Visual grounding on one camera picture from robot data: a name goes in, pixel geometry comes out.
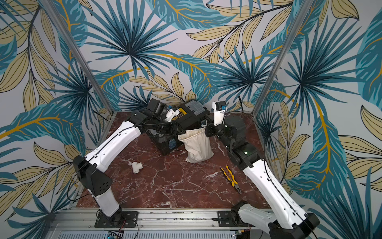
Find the cream cloth drawstring bag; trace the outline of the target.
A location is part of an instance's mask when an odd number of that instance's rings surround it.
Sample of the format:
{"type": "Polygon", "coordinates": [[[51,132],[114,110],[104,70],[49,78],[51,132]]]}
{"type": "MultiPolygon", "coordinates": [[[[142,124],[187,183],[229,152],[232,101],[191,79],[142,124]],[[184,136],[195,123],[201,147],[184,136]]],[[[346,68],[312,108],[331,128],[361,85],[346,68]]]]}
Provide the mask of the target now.
{"type": "Polygon", "coordinates": [[[199,163],[214,156],[210,139],[205,134],[206,128],[186,130],[185,134],[178,135],[178,140],[183,142],[188,152],[186,162],[199,163]]]}

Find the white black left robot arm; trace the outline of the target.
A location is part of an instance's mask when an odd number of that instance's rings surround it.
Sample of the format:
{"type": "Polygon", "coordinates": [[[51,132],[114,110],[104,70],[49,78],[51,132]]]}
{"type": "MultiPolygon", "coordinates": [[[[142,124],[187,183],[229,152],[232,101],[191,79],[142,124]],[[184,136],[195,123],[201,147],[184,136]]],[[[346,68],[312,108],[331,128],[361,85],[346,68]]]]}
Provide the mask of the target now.
{"type": "Polygon", "coordinates": [[[112,224],[122,221],[122,209],[111,189],[112,179],[105,174],[115,158],[136,138],[149,130],[163,135],[180,135],[186,131],[175,117],[185,110],[150,100],[142,111],[133,111],[127,120],[95,150],[73,160],[76,176],[100,207],[100,213],[112,224]]]}

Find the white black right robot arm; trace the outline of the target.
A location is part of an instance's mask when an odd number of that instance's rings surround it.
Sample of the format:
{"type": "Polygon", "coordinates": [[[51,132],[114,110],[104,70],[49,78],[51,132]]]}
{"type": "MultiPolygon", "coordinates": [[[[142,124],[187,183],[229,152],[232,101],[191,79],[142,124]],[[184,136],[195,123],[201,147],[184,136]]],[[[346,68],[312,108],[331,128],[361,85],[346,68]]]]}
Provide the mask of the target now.
{"type": "Polygon", "coordinates": [[[255,184],[271,207],[266,212],[240,202],[232,208],[239,223],[250,224],[273,239],[306,239],[314,234],[320,224],[318,217],[302,209],[280,184],[255,145],[247,141],[241,117],[230,115],[222,122],[214,122],[212,116],[207,116],[202,126],[207,137],[216,136],[223,143],[231,162],[255,184]]]}

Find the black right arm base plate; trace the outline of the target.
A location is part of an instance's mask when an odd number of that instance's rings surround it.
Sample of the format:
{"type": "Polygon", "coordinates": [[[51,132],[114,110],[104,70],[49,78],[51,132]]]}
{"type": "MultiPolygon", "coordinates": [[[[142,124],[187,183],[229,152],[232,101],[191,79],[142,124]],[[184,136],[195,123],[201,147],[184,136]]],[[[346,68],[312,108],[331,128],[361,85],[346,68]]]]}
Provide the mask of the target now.
{"type": "Polygon", "coordinates": [[[218,222],[219,227],[253,227],[252,224],[243,222],[235,211],[218,211],[217,217],[212,218],[213,221],[218,222]]]}

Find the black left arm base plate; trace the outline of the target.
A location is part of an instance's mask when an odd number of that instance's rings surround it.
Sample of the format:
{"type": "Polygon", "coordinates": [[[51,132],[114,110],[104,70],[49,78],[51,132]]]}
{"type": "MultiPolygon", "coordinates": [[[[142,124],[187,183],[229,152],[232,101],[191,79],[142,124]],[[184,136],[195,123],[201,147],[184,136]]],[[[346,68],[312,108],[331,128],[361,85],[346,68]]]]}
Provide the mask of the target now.
{"type": "Polygon", "coordinates": [[[95,221],[95,228],[135,228],[138,219],[137,211],[120,211],[115,215],[107,217],[98,211],[95,221]]]}

